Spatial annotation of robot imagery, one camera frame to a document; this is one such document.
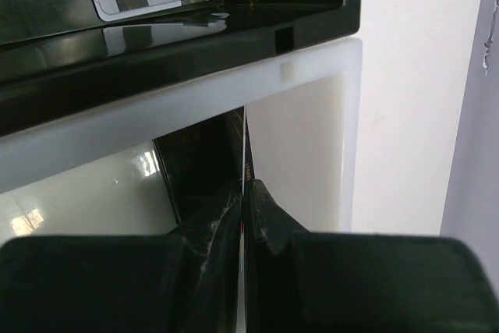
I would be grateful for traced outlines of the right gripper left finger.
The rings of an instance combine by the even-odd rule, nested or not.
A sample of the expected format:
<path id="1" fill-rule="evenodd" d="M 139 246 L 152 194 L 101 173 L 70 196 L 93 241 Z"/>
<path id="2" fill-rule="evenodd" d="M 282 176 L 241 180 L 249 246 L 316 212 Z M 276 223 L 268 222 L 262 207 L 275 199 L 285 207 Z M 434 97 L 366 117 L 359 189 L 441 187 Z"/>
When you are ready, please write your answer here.
<path id="1" fill-rule="evenodd" d="M 155 236 L 25 236 L 1 248 L 4 332 L 233 332 L 242 190 Z"/>

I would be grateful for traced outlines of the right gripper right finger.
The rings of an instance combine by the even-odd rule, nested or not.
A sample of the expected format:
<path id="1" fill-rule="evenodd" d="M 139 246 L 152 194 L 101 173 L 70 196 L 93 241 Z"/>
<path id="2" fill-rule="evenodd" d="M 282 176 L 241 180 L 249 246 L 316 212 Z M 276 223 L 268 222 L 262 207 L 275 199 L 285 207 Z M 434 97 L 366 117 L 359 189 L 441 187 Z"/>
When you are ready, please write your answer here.
<path id="1" fill-rule="evenodd" d="M 445 237 L 311 232 L 246 184 L 249 332 L 495 332 L 477 256 Z"/>

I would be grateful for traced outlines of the black white three-bin tray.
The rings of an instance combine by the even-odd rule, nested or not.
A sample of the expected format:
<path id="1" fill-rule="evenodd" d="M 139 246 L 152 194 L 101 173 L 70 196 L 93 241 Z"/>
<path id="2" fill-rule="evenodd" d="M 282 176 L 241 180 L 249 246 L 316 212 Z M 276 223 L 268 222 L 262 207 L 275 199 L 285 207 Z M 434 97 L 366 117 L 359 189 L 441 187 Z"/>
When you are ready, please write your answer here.
<path id="1" fill-rule="evenodd" d="M 1 202 L 26 234 L 157 232 L 153 140 L 242 107 L 242 179 L 348 231 L 361 0 L 210 0 L 113 22 L 92 0 L 1 0 Z"/>

